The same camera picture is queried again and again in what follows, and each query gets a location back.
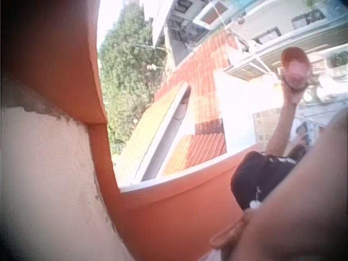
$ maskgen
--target window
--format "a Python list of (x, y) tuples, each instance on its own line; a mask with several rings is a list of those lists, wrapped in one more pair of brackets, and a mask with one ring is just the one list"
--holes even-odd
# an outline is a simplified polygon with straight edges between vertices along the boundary
[(180, 41), (180, 42), (183, 41), (179, 31), (174, 30), (172, 28), (169, 28), (169, 33), (170, 33), (171, 39), (176, 40), (176, 41)]
[(178, 0), (176, 6), (174, 7), (174, 10), (185, 14), (191, 5), (192, 5), (191, 1)]
[(279, 31), (278, 27), (275, 27), (273, 29), (270, 29), (268, 31), (266, 31), (265, 33), (263, 33), (262, 35), (259, 35), (257, 37), (255, 37), (253, 40), (255, 42), (257, 42), (258, 44), (265, 44), (275, 38), (278, 38), (279, 36), (281, 36), (281, 32)]
[(320, 9), (314, 9), (306, 14), (295, 17), (291, 22), (293, 23), (294, 29), (299, 29), (324, 18), (325, 15)]
[(184, 21), (184, 18), (181, 18), (176, 15), (170, 15), (167, 20), (167, 25), (169, 28), (180, 29), (183, 21)]
[(219, 15), (217, 12), (221, 15), (225, 11), (227, 11), (227, 7), (224, 6), (222, 3), (217, 2), (215, 4), (215, 8), (212, 7), (202, 18), (201, 21), (206, 23), (206, 24), (212, 24), (218, 17)]

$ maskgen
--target person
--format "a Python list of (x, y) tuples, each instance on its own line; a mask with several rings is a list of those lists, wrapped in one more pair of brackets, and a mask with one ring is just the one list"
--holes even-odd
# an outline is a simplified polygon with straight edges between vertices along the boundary
[(309, 147), (308, 127), (306, 122), (297, 127), (300, 140), (286, 157), (283, 157), (290, 138), (291, 127), (305, 88), (293, 92), (281, 75), (281, 86), (284, 102), (277, 127), (266, 147), (265, 153), (252, 151), (248, 153), (237, 167), (231, 179), (231, 191), (244, 211), (239, 221), (211, 238), (210, 245), (220, 250), (221, 260), (228, 260), (238, 243), (244, 228), (253, 216), (252, 208), (259, 206), (275, 187), (291, 172), (296, 164), (307, 153)]
[[(298, 144), (288, 153), (287, 157), (283, 157), (290, 138), (296, 107), (305, 90), (293, 92), (283, 76), (281, 76), (281, 86), (284, 102), (278, 124), (265, 153), (256, 151), (248, 153), (231, 179), (231, 191), (242, 210), (249, 208), (251, 204), (262, 202), (286, 178), (308, 150), (307, 141)], [(298, 132), (302, 135), (305, 134), (306, 127), (306, 124), (303, 124), (299, 127)]]
[(230, 260), (348, 260), (348, 108), (254, 210)]

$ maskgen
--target rooftop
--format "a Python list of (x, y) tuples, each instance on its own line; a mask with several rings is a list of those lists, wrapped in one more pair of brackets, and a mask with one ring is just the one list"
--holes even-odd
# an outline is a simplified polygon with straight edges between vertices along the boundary
[[(226, 40), (224, 30), (208, 38), (183, 61), (155, 94), (154, 103), (143, 114), (115, 168), (120, 186), (131, 184), (183, 81), (191, 87), (186, 114), (191, 116), (195, 131), (193, 135), (184, 135), (178, 141), (162, 175), (187, 169), (226, 153), (222, 116), (213, 77), (214, 70), (229, 65)], [(204, 152), (207, 146), (215, 150)]]

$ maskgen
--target skin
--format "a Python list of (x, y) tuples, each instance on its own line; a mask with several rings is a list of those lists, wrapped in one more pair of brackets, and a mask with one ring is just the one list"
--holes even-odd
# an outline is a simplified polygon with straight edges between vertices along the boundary
[(253, 213), (231, 260), (291, 260), (347, 241), (347, 119), (337, 114)]
[[(290, 138), (295, 110), (304, 93), (304, 91), (297, 93), (291, 92), (283, 77), (281, 77), (281, 85), (284, 94), (284, 104), (281, 109), (278, 125), (266, 148), (266, 153), (274, 156), (282, 156), (284, 154), (287, 141)], [(240, 240), (246, 226), (251, 220), (251, 217), (253, 217), (254, 212), (254, 209), (245, 210), (243, 216), (231, 228), (211, 239), (211, 247), (231, 253)]]
[(277, 127), (266, 147), (267, 154), (278, 157), (284, 155), (284, 151), (290, 138), (296, 107), (304, 94), (304, 90), (300, 92), (292, 92), (283, 76), (281, 77), (281, 85), (284, 95), (284, 103), (281, 108)]

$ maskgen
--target potted plant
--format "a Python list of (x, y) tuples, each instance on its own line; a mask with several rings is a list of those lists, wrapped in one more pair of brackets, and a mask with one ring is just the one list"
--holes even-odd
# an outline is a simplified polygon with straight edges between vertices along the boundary
[(333, 53), (326, 59), (328, 74), (334, 78), (345, 77), (348, 74), (348, 52)]

